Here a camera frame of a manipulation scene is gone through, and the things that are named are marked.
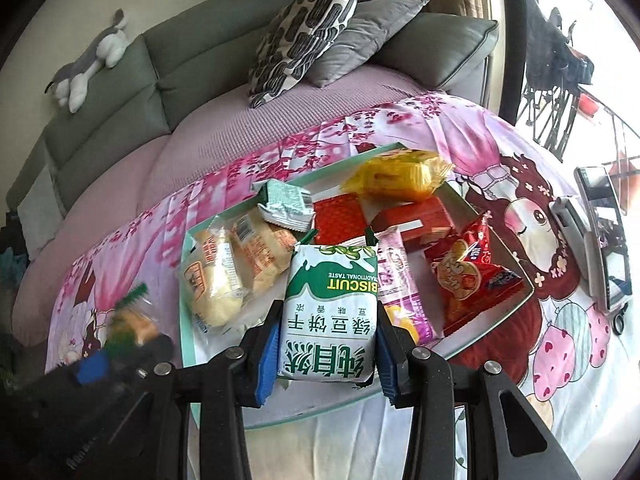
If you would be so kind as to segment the red cartoon snack bag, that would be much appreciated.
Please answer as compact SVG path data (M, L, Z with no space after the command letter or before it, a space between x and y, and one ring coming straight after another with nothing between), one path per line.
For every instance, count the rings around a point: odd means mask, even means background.
M491 261L490 219L485 211L461 232L451 229L424 249L442 296L445 336L524 287L520 274Z

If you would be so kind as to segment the grey white plush toy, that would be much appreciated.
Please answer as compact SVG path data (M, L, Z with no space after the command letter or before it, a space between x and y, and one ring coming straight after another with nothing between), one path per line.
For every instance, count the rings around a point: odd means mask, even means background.
M124 56L130 41L125 34L126 13L117 9L110 27L103 29L90 42L80 57L59 68L44 92L53 91L59 108L75 114L84 105L89 80L102 68L113 68Z

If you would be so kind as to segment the yellow snack bag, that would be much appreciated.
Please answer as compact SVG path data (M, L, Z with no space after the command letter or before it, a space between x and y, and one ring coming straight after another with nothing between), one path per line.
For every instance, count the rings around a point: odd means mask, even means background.
M398 148L364 162L341 184L341 190L376 200L422 202L452 170L454 164L436 152Z

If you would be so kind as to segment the light grey cushion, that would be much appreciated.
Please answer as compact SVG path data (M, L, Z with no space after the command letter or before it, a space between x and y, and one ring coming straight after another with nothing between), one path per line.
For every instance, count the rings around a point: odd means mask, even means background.
M18 218L26 244L28 258L34 261L46 245L55 238L63 219L63 209L50 168L44 165L21 203L17 206Z

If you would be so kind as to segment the grey pillow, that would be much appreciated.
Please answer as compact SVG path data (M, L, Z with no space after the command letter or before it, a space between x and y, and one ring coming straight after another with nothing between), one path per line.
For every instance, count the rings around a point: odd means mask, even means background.
M413 20L430 0L361 1L346 28L306 73L318 88L333 84L369 61Z

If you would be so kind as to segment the cartoon girl pink tablecloth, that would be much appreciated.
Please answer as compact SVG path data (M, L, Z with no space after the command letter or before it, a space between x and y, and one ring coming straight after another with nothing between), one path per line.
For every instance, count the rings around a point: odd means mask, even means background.
M454 164L451 183L526 271L531 302L457 356L499 362L585 478L609 479L639 434L638 323L622 336L582 282L554 200L573 192L570 173L502 119L465 99L428 92L378 104L290 134L210 172L142 211L67 269L52 310L47 368L70 364L104 341L107 311L135 280L160 297L168 330L178 323L175 267L187 229L250 196L261 178L288 180L371 148L399 142Z

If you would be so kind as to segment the teal shallow box tray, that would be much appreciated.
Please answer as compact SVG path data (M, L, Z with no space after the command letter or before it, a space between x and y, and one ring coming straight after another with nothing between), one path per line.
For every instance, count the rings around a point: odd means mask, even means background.
M314 202L324 200L341 193L340 184L347 180L364 162L369 159L395 150L404 150L401 143L392 143L375 148L374 150L349 157L348 159L334 162L334 164L311 171L310 174L293 179L294 185L306 188L311 192ZM435 193L448 211L457 230L462 230L471 223L478 213L467 203L448 183L443 183ZM392 204L375 203L372 200L362 200L362 209L368 220L371 220L381 210L391 207ZM219 219L225 226L232 226L236 218L246 214L257 206L257 198L250 197L243 200L219 214ZM195 247L194 235L209 226L214 217L192 226L186 231L181 249L181 263L190 255ZM438 338L427 344L428 348L434 348L435 352L445 359L450 359L475 344L480 338L489 334L505 320L526 304L533 296L533 285L525 275L524 269L511 255L509 249L502 240L489 230L490 250L492 261L510 269L523 279L523 288L510 298L506 298L495 307L480 313L474 320L465 324L460 330L451 335L440 338L442 326L444 326L444 307L440 298L436 278L428 268L422 252L410 252L408 255L409 266L418 289L426 317L433 324ZM284 294L286 275L281 275L276 284L243 307L240 316L236 318L242 326L245 321L258 324L266 317L266 314L274 300L281 299ZM198 319L194 318L189 307L184 302L182 285L180 285L180 346L183 367L200 365L208 362L222 350L239 344L244 333L235 328L208 328ZM349 382L289 382L285 388L284 379L274 387L271 396L266 400L263 408L248 408L243 414L246 428L262 428L280 424L280 422L292 422L293 420L317 416L322 413L344 408L349 404L357 403L364 399L381 393L380 381L375 376L372 386L357 387Z

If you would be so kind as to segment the beige barcode bread pack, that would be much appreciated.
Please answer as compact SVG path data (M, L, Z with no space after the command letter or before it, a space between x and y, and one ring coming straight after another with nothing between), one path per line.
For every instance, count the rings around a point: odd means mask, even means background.
M231 228L232 240L252 271L252 293L270 289L290 266L295 236L282 226L268 223L254 208L237 218Z

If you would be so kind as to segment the small green biscuit pack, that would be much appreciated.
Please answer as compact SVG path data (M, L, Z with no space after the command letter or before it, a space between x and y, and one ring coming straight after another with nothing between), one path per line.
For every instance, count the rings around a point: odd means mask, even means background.
M259 182L257 210L265 222L305 233L314 223L314 202L306 188L269 179Z

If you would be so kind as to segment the black white patterned pillow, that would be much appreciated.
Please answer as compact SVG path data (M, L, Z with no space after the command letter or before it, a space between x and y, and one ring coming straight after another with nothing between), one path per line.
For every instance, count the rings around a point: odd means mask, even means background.
M268 26L248 73L248 105L261 107L301 82L334 44L358 0L292 0Z

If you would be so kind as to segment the green white biscuit pack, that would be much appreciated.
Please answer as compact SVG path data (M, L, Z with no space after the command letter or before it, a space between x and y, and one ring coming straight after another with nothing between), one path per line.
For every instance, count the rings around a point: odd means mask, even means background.
M280 376L365 384L373 376L376 324L374 246L294 248L282 310Z

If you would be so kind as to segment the clear white bun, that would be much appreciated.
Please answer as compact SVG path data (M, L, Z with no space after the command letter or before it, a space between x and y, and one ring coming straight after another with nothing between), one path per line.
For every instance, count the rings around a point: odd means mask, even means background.
M178 278L183 301L208 330L228 325L240 314L248 289L235 262L230 231L218 217L192 235Z

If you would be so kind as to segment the dark red packet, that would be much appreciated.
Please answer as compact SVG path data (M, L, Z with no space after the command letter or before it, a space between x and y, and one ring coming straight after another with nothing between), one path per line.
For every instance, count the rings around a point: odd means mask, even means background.
M454 222L436 196L386 208L373 218L371 226L375 233L397 226L407 252L430 246L454 232Z

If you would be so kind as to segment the red gold long wafer pack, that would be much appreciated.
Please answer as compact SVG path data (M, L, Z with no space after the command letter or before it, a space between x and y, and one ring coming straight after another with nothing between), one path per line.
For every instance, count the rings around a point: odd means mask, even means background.
M356 194L342 194L314 203L314 238L316 245L338 245L360 237L367 229L359 198Z

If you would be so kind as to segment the pink cake package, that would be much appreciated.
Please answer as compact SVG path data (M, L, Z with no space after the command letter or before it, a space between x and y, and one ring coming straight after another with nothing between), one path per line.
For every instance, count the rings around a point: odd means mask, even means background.
M406 330L419 346L435 339L425 315L408 255L398 226L376 234L378 238L378 300L393 326Z

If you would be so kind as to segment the green round rice cracker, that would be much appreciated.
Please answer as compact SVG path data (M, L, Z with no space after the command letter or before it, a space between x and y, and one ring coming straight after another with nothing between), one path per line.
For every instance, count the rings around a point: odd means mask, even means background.
M160 334L145 283L134 285L114 304L103 350L110 359L126 356Z

